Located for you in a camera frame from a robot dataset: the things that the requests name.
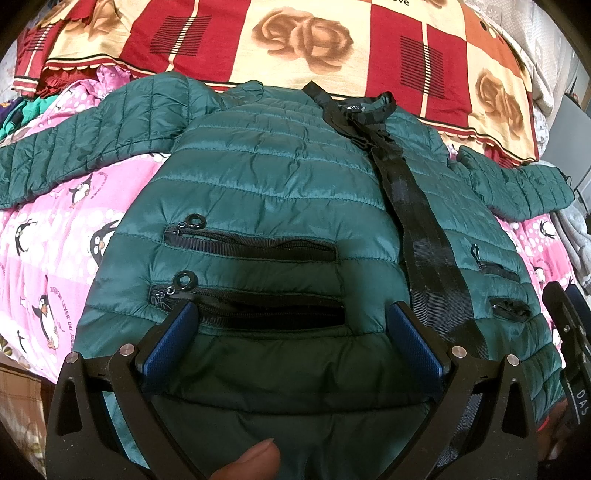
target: blue pad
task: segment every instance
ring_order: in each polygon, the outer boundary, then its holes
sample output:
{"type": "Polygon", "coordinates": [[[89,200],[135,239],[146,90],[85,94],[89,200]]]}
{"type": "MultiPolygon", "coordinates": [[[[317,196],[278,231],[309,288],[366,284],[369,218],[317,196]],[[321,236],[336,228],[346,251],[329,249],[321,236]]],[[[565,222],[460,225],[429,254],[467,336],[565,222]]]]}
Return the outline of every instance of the blue pad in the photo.
{"type": "Polygon", "coordinates": [[[437,398],[445,389],[445,371],[411,320],[395,303],[386,313],[388,336],[413,369],[422,391],[437,398]]]}
{"type": "Polygon", "coordinates": [[[166,389],[170,374],[193,341],[198,328],[199,310],[194,303],[187,302],[144,362],[142,390],[145,394],[156,394],[166,389]]]}

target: jacket sleeve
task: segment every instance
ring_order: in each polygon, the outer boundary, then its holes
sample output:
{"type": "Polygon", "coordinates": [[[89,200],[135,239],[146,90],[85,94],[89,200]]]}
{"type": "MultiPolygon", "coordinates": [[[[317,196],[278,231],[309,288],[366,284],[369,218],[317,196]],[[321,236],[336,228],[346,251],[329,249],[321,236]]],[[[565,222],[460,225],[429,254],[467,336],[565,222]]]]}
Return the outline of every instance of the jacket sleeve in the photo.
{"type": "Polygon", "coordinates": [[[450,166],[496,216],[510,222],[562,210],[574,200],[555,167],[502,168],[468,147],[460,147],[457,163],[450,166]]]}
{"type": "Polygon", "coordinates": [[[60,183],[133,155],[169,153],[198,115],[222,104],[204,84],[178,73],[131,82],[88,109],[0,148],[0,209],[30,202],[60,183]]]}

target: hand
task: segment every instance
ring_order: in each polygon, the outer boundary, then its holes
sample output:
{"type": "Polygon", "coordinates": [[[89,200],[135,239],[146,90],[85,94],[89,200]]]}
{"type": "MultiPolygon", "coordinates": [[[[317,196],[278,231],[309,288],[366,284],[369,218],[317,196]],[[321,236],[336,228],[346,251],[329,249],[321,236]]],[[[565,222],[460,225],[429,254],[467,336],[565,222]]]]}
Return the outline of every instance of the hand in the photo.
{"type": "Polygon", "coordinates": [[[250,447],[242,456],[210,477],[209,480],[274,480],[281,465],[279,448],[273,439],[250,447]]]}

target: gray blanket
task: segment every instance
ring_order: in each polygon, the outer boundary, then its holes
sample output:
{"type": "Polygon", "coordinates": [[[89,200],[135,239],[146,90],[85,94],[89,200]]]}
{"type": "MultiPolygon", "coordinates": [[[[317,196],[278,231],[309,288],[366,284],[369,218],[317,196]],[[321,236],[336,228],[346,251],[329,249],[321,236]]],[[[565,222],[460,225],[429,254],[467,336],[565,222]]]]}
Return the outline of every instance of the gray blanket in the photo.
{"type": "Polygon", "coordinates": [[[576,200],[563,210],[551,212],[552,222],[573,264],[577,280],[591,294],[591,235],[576,200]]]}

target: pink bedsheet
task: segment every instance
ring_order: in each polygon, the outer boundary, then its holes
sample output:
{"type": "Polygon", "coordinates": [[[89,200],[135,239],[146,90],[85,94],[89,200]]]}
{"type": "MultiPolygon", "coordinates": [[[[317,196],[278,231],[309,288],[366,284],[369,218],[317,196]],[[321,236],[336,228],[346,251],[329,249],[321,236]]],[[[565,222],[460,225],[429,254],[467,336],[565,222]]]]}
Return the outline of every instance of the pink bedsheet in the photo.
{"type": "Polygon", "coordinates": [[[553,342],[560,351],[562,341],[542,302],[542,290],[551,281],[557,281],[566,288],[569,283],[574,282],[574,271],[569,255],[556,234],[550,215],[545,213],[520,223],[507,223],[499,218],[497,220],[513,240],[517,253],[525,262],[535,292],[540,299],[542,313],[552,330],[553,342]]]}
{"type": "MultiPolygon", "coordinates": [[[[98,105],[129,82],[118,67],[101,67],[98,77],[72,84],[12,141],[98,105]]],[[[0,212],[0,335],[22,365],[57,381],[109,239],[166,158],[132,157],[0,212]]]]}

